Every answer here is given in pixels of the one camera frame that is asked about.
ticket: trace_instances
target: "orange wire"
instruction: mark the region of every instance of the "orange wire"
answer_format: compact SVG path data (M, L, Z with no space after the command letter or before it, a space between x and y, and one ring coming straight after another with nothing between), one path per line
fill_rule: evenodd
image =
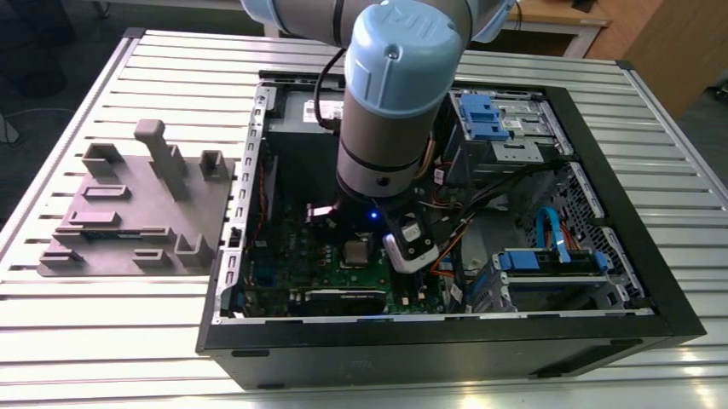
M465 235L465 231L468 230L468 225L465 225L464 227L464 231L460 232L460 234L456 236L456 238L453 239L452 243L449 244L448 248L445 249L445 251L443 252L441 256L439 257L437 261L435 262L433 266L431 267L431 273L435 273L436 270L436 267L440 266L441 262L443 262L443 259L445 258L445 256L451 253L451 250L453 250L453 247L456 246L457 242L460 241L460 239L464 237Z

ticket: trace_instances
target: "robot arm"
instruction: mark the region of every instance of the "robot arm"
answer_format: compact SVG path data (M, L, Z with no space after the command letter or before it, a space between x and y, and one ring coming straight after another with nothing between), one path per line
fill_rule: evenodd
M464 46L493 41L516 0L419 0L437 8L456 24ZM349 48L357 17L381 0L242 0L253 19L284 32Z
M254 20L348 49L337 179L349 208L360 209L352 214L372 204L384 213L384 243L401 273L439 256L408 197L441 102L468 43L493 40L515 3L242 0Z

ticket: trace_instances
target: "circuit board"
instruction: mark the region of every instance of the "circuit board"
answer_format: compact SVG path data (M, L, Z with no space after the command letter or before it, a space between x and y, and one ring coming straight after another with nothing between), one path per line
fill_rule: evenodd
M441 278L397 273L381 245L372 245L365 266L350 267L342 248L321 244L289 209L268 231L272 234L260 238L260 246L250 252L244 289L250 315L297 316L296 305L308 291L320 290L384 292L387 307L380 314L443 312Z

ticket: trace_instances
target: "motherboard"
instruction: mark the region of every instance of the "motherboard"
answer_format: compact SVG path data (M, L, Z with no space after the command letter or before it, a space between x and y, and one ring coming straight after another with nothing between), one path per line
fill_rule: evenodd
M440 277L395 271L381 239L317 240L294 207L273 219L250 250L240 307L248 316L437 314Z

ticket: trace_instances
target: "black computer case frame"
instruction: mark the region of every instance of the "black computer case frame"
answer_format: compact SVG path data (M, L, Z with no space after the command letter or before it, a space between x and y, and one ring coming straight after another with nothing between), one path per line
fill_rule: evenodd
M316 75L262 72L268 78L305 78L310 84ZM571 377L706 334L567 89L476 82L455 86L540 91L547 96L606 210L598 222L618 232L655 315L214 325L213 270L197 351L221 364L244 388Z

